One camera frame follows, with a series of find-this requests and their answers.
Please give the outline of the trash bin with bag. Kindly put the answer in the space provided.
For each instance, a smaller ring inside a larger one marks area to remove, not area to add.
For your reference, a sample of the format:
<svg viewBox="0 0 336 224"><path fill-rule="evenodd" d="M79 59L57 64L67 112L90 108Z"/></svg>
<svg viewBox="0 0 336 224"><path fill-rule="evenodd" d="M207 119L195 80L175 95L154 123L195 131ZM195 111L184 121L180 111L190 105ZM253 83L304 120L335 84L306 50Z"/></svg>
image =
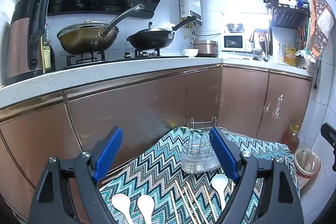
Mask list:
<svg viewBox="0 0 336 224"><path fill-rule="evenodd" d="M319 156L308 148L300 148L294 154L297 174L304 178L314 178L321 169Z"/></svg>

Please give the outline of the white ceramic spoon right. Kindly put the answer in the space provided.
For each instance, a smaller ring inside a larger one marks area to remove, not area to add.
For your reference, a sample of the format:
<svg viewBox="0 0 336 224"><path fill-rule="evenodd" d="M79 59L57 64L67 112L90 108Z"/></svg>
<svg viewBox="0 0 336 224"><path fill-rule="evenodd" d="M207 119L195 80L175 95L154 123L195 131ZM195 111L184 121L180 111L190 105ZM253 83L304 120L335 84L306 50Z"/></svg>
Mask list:
<svg viewBox="0 0 336 224"><path fill-rule="evenodd" d="M224 192L228 185L228 178L224 174L216 174L211 180L211 185L219 196L221 211L223 211L226 207Z"/></svg>

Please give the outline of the oil bottle beside kettle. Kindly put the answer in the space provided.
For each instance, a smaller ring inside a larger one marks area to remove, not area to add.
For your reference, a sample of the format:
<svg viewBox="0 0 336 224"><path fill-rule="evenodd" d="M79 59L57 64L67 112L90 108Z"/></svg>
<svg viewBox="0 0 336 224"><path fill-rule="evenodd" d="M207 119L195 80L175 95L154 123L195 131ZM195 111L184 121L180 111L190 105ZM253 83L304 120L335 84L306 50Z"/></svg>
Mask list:
<svg viewBox="0 0 336 224"><path fill-rule="evenodd" d="M41 54L43 73L50 73L55 71L55 53L51 44L51 29L45 23L45 29L41 37Z"/></svg>

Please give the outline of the brown rice cooker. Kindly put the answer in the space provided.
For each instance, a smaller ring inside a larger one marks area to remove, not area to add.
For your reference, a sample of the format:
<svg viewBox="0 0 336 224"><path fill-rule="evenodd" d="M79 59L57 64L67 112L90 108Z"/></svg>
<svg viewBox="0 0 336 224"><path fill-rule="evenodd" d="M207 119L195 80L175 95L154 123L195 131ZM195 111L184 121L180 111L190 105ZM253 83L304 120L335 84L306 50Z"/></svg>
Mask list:
<svg viewBox="0 0 336 224"><path fill-rule="evenodd" d="M194 40L193 49L198 50L197 57L218 56L218 42L214 40Z"/></svg>

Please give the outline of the gas stove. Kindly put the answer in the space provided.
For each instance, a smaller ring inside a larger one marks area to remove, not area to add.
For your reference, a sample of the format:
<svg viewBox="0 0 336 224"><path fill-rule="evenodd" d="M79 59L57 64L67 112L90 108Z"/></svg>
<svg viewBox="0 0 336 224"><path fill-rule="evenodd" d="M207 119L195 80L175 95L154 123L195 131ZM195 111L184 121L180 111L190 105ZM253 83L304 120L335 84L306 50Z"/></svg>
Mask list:
<svg viewBox="0 0 336 224"><path fill-rule="evenodd" d="M126 50L106 50L104 52L84 53L81 55L64 55L56 57L56 70L84 67L88 65L113 63L119 61L157 59L159 57L184 57L183 50L145 50L138 51L134 48Z"/></svg>

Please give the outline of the black wok with lid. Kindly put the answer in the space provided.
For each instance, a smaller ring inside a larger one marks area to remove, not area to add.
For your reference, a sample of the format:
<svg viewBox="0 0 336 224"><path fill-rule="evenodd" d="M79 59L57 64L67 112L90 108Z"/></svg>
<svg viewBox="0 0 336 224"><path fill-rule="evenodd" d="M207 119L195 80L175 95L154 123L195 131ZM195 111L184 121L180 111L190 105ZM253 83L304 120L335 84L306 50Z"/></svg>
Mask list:
<svg viewBox="0 0 336 224"><path fill-rule="evenodd" d="M166 48L172 43L177 30L195 20L197 20L196 16L189 16L172 29L153 28L150 22L147 29L136 32L126 40L138 51Z"/></svg>

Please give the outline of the white water heater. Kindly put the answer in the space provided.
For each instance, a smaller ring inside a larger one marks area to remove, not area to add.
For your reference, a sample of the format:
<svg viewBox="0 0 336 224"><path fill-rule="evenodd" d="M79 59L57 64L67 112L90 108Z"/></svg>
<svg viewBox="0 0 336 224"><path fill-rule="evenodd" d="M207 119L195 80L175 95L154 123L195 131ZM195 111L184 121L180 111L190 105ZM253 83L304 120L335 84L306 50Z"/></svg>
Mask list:
<svg viewBox="0 0 336 224"><path fill-rule="evenodd" d="M179 0L181 18L195 16L195 23L202 25L201 0Z"/></svg>

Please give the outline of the yellow oil bottle on counter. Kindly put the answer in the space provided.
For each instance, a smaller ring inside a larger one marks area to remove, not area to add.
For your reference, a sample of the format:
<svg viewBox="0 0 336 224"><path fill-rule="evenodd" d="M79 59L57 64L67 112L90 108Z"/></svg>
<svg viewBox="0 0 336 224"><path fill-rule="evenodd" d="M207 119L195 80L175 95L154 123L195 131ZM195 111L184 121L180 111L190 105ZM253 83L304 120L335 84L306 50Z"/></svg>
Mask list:
<svg viewBox="0 0 336 224"><path fill-rule="evenodd" d="M290 66L297 66L297 56L295 55L296 49L290 47L288 44L285 45L285 64Z"/></svg>

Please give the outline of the white ceramic spoon middle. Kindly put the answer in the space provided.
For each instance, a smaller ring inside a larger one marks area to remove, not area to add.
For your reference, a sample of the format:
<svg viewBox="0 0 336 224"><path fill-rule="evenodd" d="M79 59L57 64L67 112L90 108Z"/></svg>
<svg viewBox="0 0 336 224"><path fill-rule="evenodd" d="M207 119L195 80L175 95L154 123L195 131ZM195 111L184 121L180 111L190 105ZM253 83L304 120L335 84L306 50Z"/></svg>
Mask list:
<svg viewBox="0 0 336 224"><path fill-rule="evenodd" d="M141 195L137 200L137 206L146 224L151 224L151 217L154 211L155 202L149 195Z"/></svg>

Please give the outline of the kitchen faucet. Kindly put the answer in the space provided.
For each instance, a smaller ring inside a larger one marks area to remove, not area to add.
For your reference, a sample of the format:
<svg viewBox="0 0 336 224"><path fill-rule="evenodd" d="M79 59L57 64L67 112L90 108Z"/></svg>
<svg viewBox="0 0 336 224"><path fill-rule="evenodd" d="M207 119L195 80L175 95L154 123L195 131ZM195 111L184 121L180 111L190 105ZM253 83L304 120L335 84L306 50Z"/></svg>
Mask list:
<svg viewBox="0 0 336 224"><path fill-rule="evenodd" d="M260 46L260 51L261 51L261 55L262 55L262 59L266 62L269 61L269 53L268 53L268 39L267 39L267 35L265 33L265 31L261 28L256 28L255 30L253 30L250 38L249 38L249 42L252 44L252 50L256 51L256 47L255 47L255 33L259 33L261 34L261 37L263 38L262 41L259 41L259 46Z"/></svg>

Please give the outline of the zigzag knitted table cloth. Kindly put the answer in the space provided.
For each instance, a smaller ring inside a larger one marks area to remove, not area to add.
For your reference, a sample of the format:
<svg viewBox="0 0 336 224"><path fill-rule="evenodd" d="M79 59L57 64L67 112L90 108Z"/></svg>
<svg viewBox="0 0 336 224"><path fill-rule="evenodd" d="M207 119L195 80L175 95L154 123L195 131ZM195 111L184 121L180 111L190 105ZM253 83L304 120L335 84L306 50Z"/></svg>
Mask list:
<svg viewBox="0 0 336 224"><path fill-rule="evenodd" d="M203 185L207 187L215 214L218 217L221 212L221 202L217 192L211 186L211 180L216 174L222 173L219 173L217 170L199 174L185 173L181 169L182 141L185 137L186 129L184 127L172 129L169 133L161 137L153 147L133 159L101 190L100 193L103 200L117 223L127 222L125 216L115 209L111 203L111 198L119 193L125 194L130 198L130 215L134 223L144 222L144 218L137 206L137 200L141 195L149 195L154 199L155 207L152 213L153 223L176 223L170 196L171 190L174 194L179 222L193 223L177 190L175 180L177 180L190 208L183 190L183 187L186 187L201 223L205 223L205 221L187 187L187 181L207 221L214 223Z"/></svg>

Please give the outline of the oil bottle on floor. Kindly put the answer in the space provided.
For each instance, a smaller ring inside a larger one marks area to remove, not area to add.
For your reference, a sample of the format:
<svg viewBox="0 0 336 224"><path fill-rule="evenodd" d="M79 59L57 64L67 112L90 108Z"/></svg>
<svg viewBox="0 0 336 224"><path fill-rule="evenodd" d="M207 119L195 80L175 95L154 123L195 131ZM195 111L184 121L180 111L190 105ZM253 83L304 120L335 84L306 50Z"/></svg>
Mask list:
<svg viewBox="0 0 336 224"><path fill-rule="evenodd" d="M299 138L298 138L299 130L300 130L299 125L291 124L290 125L290 130L285 132L282 135L281 143L287 145L289 150L291 151L291 153L295 153L295 151L298 148L298 145L299 145Z"/></svg>

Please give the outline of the white bowl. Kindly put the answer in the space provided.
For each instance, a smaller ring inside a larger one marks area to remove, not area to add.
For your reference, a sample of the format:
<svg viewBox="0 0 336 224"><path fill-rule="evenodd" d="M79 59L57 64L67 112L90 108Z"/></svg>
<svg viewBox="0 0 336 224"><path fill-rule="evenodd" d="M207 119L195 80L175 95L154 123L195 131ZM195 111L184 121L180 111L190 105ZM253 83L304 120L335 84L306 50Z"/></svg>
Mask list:
<svg viewBox="0 0 336 224"><path fill-rule="evenodd" d="M196 57L198 53L199 53L198 49L193 48L183 49L183 55L186 57Z"/></svg>

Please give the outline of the white ceramic spoon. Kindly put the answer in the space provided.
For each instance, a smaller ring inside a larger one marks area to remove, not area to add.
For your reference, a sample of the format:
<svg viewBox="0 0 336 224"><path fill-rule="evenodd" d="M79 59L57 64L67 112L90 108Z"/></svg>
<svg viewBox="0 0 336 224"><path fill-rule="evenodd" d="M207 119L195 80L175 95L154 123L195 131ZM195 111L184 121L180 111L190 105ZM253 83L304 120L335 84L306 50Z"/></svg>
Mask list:
<svg viewBox="0 0 336 224"><path fill-rule="evenodd" d="M120 211L126 218L127 223L129 224L134 224L133 220L131 219L130 216L130 198L122 193L115 194L111 198L111 203L115 209Z"/></svg>
<svg viewBox="0 0 336 224"><path fill-rule="evenodd" d="M151 217L154 211L155 202L149 195L141 195L137 200L137 206L146 224L151 224Z"/></svg>
<svg viewBox="0 0 336 224"><path fill-rule="evenodd" d="M211 180L211 185L219 196L221 211L223 211L226 207L224 192L228 185L228 178L224 174L216 174Z"/></svg>

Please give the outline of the white ceramic spoon left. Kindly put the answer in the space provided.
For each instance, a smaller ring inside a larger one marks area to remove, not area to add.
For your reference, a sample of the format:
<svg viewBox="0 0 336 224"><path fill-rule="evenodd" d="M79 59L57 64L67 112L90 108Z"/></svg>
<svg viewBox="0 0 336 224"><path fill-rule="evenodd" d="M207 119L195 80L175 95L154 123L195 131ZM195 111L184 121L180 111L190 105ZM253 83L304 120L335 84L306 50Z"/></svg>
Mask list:
<svg viewBox="0 0 336 224"><path fill-rule="evenodd" d="M122 193L115 194L111 198L111 203L115 209L120 211L126 218L127 223L129 224L134 224L133 220L131 219L130 216L130 198Z"/></svg>

